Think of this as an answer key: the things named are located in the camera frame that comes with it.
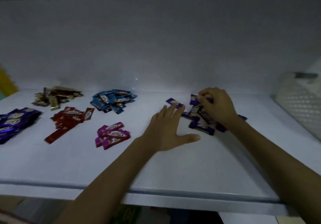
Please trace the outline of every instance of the finger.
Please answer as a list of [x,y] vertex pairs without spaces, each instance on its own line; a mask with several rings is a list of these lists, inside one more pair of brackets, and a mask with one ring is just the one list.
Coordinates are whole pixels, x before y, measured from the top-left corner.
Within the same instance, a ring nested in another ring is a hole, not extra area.
[[157,118],[162,118],[162,117],[164,117],[164,114],[165,114],[165,112],[167,111],[167,106],[165,105],[165,106],[163,106],[163,108],[160,110],[160,112],[158,113],[158,116],[157,116]]
[[198,96],[197,100],[200,102],[200,104],[204,107],[205,111],[207,112],[213,106],[213,104],[211,104],[204,96]]
[[171,106],[167,109],[167,111],[165,112],[165,117],[169,117],[169,118],[171,118],[172,117],[172,115],[173,115],[173,112],[174,112],[174,110],[175,110],[175,108],[176,108],[176,104],[175,103],[173,103],[173,104],[171,104]]
[[185,110],[185,106],[182,106],[182,107],[178,108],[178,109],[176,110],[176,112],[174,112],[174,115],[173,115],[172,119],[173,119],[175,122],[177,122],[177,125],[178,125],[178,123],[179,123],[179,120],[180,120],[180,118],[181,118],[182,113],[183,113],[184,110]]
[[220,89],[218,87],[206,88],[206,89],[201,90],[198,94],[200,96],[211,95],[212,98],[214,98],[216,96],[216,94],[218,93],[218,91],[220,91]]
[[177,138],[178,146],[188,144],[188,143],[193,143],[201,139],[201,137],[198,134],[194,134],[194,133],[186,134],[183,136],[177,136],[177,137],[178,137]]
[[150,122],[154,122],[157,119],[158,113],[151,117]]

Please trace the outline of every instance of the person's right arm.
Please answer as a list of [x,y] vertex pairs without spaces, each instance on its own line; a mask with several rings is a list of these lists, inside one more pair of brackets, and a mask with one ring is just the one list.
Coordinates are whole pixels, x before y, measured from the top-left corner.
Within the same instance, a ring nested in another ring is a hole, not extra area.
[[[213,104],[204,97],[207,94],[213,97]],[[198,100],[205,111],[223,124],[266,171],[280,199],[294,207],[307,224],[321,223],[321,176],[241,119],[225,90],[204,89],[199,92]]]

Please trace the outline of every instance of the floor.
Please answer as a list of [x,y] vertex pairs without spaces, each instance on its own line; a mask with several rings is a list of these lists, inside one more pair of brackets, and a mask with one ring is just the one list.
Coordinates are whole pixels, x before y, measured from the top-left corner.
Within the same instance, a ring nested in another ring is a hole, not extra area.
[[[0,209],[38,224],[51,224],[68,205],[68,201],[34,199],[0,195]],[[219,213],[224,224],[304,224],[301,218],[267,215]],[[162,208],[143,206],[136,224],[169,224],[170,216]]]

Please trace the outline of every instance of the forearm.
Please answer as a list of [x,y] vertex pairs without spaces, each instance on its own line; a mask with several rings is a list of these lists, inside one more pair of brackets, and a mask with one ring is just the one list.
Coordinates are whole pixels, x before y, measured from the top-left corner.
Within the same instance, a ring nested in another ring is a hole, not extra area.
[[154,155],[149,142],[135,139],[76,199],[55,224],[106,224],[136,175]]
[[226,126],[265,170],[280,198],[307,223],[321,222],[321,176],[265,138],[241,118]]

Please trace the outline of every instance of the pile of candy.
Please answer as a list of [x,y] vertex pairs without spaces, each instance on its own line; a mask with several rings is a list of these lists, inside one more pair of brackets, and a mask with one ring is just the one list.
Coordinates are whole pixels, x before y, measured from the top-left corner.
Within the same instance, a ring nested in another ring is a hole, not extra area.
[[[211,98],[210,95],[205,95],[205,97],[210,103],[213,104],[213,98]],[[166,102],[169,104],[175,103],[177,105],[177,109],[183,106],[183,104],[178,103],[173,98],[166,100]],[[219,130],[220,132],[225,132],[228,130],[222,124],[216,122],[213,118],[211,118],[209,114],[206,113],[203,106],[201,106],[199,101],[197,100],[196,95],[191,94],[191,101],[189,104],[193,105],[192,109],[189,112],[182,113],[182,117],[192,121],[188,126],[189,128],[205,132],[209,135],[214,135],[215,129]],[[241,115],[238,116],[241,117],[243,120],[247,120],[247,117]],[[198,123],[201,118],[205,121],[207,125]]]
[[60,109],[61,103],[69,102],[75,97],[81,97],[83,94],[79,90],[62,86],[52,88],[43,88],[43,93],[35,94],[35,101],[32,104],[36,106],[48,106],[52,111]]
[[57,130],[46,137],[45,141],[49,144],[53,143],[78,124],[90,120],[93,112],[94,108],[87,108],[85,112],[82,112],[75,107],[67,106],[50,118],[55,122]]
[[117,114],[122,113],[126,103],[134,102],[137,96],[130,91],[113,89],[99,92],[92,97],[92,104],[99,111],[105,113],[113,110]]
[[32,109],[14,109],[4,115],[0,115],[0,144],[4,144],[14,135],[34,124],[42,112]]
[[98,137],[95,138],[96,147],[103,146],[104,149],[108,149],[120,142],[123,142],[130,138],[130,133],[126,130],[122,130],[124,125],[122,122],[115,123],[113,125],[104,125],[97,130]]

